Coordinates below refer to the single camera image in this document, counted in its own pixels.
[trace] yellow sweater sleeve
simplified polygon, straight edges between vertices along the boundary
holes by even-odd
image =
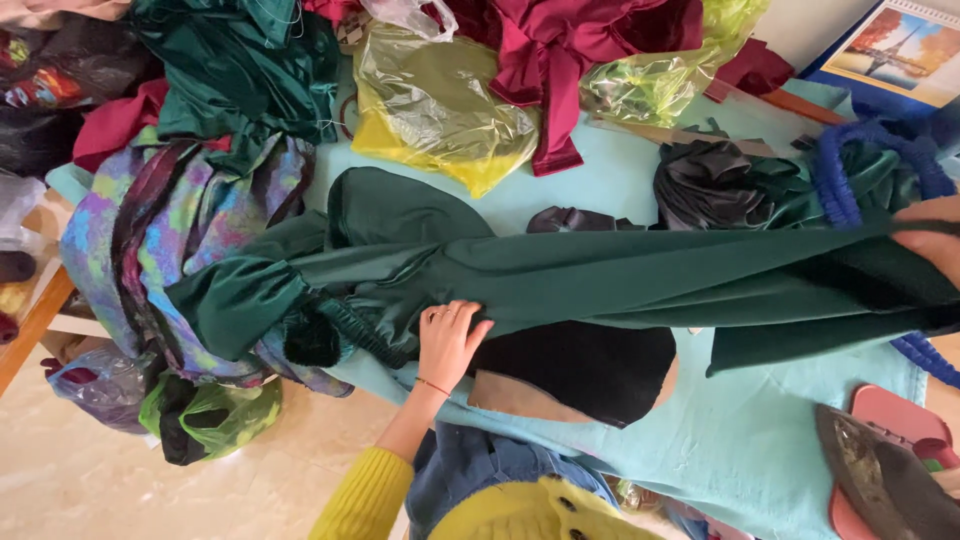
[[[367,448],[340,482],[309,540],[386,540],[414,479],[414,468],[382,448]]]

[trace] tie-dye fabric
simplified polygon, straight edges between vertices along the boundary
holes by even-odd
[[[147,127],[125,149],[105,160],[60,242],[63,265],[70,277],[129,356],[144,354],[144,340],[124,315],[111,267],[115,255],[111,239],[117,211],[128,189],[163,146],[156,139],[156,130]],[[303,370],[291,365],[278,340],[271,346],[265,338],[236,362],[212,355],[164,294],[164,286],[229,255],[262,233],[269,223],[300,213],[300,195],[313,175],[312,145],[281,134],[268,139],[252,172],[244,177],[215,172],[205,160],[208,152],[201,149],[184,155],[185,163],[180,163],[179,174],[171,180],[177,184],[171,189],[169,201],[147,226],[137,250],[142,266],[139,280],[146,288],[147,300],[162,315],[180,349],[177,365],[171,367],[185,379],[242,387],[256,386],[278,373],[318,392],[348,395],[352,385],[320,369]]]

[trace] woman's hand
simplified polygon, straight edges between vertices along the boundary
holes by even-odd
[[[428,307],[420,314],[420,370],[418,377],[447,394],[467,372],[470,359],[493,328],[482,321],[473,332],[470,319],[480,310],[475,302],[455,300],[446,306]]]
[[[960,195],[923,201],[897,212],[897,219],[942,219],[960,222]],[[904,231],[894,234],[894,240],[932,262],[960,288],[960,238],[943,233]]]

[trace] bracelet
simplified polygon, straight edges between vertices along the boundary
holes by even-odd
[[[421,379],[420,377],[415,377],[415,379],[416,379],[417,382],[422,382],[423,384],[426,384],[427,386],[433,388],[434,390],[437,390],[438,392],[443,392],[444,394],[446,394],[447,398],[450,397],[450,393],[449,393],[449,392],[447,392],[446,390],[440,388],[440,386],[437,386],[437,385],[434,384],[433,382],[430,382],[429,380]]]

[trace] blue scrunched fabric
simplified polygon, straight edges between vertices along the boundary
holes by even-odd
[[[840,160],[840,149],[847,142],[862,140],[895,150],[917,173],[920,195],[924,200],[956,195],[956,184],[935,159],[936,149],[922,141],[909,141],[892,135],[875,121],[854,122],[824,131],[817,144],[816,174],[813,184],[830,224],[850,229],[863,224],[860,208],[850,189]],[[921,369],[938,380],[960,388],[960,372],[930,345],[919,331],[892,340],[891,345]]]

